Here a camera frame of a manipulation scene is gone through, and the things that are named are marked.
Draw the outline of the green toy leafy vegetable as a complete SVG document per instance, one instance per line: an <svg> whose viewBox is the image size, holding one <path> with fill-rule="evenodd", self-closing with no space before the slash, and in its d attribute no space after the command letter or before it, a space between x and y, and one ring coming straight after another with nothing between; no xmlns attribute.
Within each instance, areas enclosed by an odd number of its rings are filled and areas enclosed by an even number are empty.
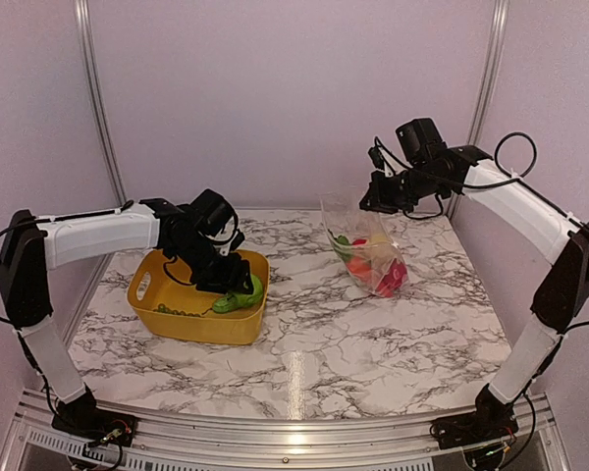
<svg viewBox="0 0 589 471"><path fill-rule="evenodd" d="M257 276L252 275L250 279L251 293L229 291L213 302L212 310L217 314L228 314L260 302L264 295L264 286Z"/></svg>

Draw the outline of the yellow toy lemon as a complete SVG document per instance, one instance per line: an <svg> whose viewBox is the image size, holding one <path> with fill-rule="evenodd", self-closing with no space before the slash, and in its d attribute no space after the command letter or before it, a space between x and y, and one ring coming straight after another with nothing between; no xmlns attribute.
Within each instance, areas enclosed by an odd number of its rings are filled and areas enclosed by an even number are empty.
<svg viewBox="0 0 589 471"><path fill-rule="evenodd" d="M382 234L375 234L370 238L370 242L373 244L387 243L388 238Z"/></svg>

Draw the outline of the clear zip top bag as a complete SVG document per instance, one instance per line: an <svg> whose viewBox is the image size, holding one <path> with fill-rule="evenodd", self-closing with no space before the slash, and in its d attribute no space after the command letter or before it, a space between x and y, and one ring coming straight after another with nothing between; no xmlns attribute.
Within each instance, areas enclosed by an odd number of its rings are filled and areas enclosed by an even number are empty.
<svg viewBox="0 0 589 471"><path fill-rule="evenodd" d="M368 240L365 245L351 247L350 251L354 255L365 257L370 262L372 273L369 280L363 282L357 279L348 271L346 264L342 262L349 276L359 288L379 296L375 293L375 289L389 271L393 261L402 262L406 267L399 246L386 231L380 215L375 212L361 210L359 208L359 198L348 191L336 191L321 195L320 207L325 233L337 256L339 247L335 243L337 236L346 236L350 242L353 242L356 238L365 238ZM370 238L375 234L386 236L388 242L379 244L371 243ZM393 297L398 296L401 289L407 284L408 274L407 281Z"/></svg>

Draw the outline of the yellow plastic basket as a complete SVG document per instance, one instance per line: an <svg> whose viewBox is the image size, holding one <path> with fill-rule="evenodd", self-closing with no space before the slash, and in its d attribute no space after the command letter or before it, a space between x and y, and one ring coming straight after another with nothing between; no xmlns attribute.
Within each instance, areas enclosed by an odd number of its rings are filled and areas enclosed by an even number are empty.
<svg viewBox="0 0 589 471"><path fill-rule="evenodd" d="M164 273L166 257L159 250L145 255L128 289L128 303L142 324L152 334L175 340L202 343L246 345L259 336L269 287L269 262L260 253L240 250L242 259L250 263L251 276L257 276L264 295L257 304L228 314L212 310L213 302L222 294L183 287ZM182 281L190 275L190 268L179 261L170 266L171 271ZM182 317L154 312L159 304L172 309L203 313L202 317Z"/></svg>

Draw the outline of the orange toy carrot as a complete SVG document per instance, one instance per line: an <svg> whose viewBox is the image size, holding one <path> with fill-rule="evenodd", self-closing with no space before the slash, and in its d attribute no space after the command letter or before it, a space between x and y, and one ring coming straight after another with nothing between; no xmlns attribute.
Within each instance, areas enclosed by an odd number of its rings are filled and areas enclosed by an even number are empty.
<svg viewBox="0 0 589 471"><path fill-rule="evenodd" d="M338 235L335 238L338 247L338 256L346 264L348 271L357 279L366 282L370 279L372 269L370 262L362 256L354 255L350 248L351 242L345 235Z"/></svg>

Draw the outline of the red toy peach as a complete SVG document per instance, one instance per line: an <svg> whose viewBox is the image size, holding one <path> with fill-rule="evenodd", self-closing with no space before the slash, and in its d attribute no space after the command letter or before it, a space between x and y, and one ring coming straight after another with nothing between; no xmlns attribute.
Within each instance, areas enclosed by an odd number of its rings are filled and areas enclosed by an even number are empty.
<svg viewBox="0 0 589 471"><path fill-rule="evenodd" d="M379 282L375 293L381 297L393 297L407 281L407 269L402 262L394 260L387 274Z"/></svg>

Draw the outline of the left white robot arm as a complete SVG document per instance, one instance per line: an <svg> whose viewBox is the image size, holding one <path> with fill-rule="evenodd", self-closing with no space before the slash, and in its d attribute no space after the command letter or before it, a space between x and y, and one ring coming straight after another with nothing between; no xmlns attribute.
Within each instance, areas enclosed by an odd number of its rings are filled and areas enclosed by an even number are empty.
<svg viewBox="0 0 589 471"><path fill-rule="evenodd" d="M47 273L72 262L133 249L156 249L191 270L189 284L206 292L252 293L250 267L235 252L240 230L219 239L238 215L220 194L205 190L190 204L162 198L63 216L14 214L0 231L0 321L15 329L34 365L64 404L65 418L85 437L103 430L104 415L85 398L82 380L52 320Z"/></svg>

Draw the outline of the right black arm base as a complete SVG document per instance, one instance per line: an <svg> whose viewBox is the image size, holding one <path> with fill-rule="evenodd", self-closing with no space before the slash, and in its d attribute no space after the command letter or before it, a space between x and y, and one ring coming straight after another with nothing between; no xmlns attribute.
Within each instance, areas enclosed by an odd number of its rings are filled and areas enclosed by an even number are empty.
<svg viewBox="0 0 589 471"><path fill-rule="evenodd" d="M519 430L512 408L511 402L501 402L487 384L476 396L474 411L437 418L429 433L440 449L512 437Z"/></svg>

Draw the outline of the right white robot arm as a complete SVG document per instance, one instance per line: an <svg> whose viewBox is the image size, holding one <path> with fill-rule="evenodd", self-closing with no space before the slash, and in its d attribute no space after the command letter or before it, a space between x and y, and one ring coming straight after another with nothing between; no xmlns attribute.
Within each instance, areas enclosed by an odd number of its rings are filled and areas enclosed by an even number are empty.
<svg viewBox="0 0 589 471"><path fill-rule="evenodd" d="M411 211L423 197L452 192L481 204L529 240L550 264L531 304L531 318L509 357L477 395L466 430L486 440L505 423L511 406L549 366L562 341L576 329L574 318L589 297L589 222L558 209L519 174L507 174L476 146L421 146L400 172L392 152L376 141L368 150L375 167L359 203L366 211Z"/></svg>

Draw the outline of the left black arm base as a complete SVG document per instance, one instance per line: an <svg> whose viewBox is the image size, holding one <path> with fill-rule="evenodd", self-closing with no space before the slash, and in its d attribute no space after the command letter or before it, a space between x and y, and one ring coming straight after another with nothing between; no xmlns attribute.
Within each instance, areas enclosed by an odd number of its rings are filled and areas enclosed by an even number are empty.
<svg viewBox="0 0 589 471"><path fill-rule="evenodd" d="M136 418L99 408L89 387L68 403L59 399L52 403L49 392L46 392L46 399L53 413L52 427L56 430L89 439L93 446L114 443L129 447L134 440Z"/></svg>

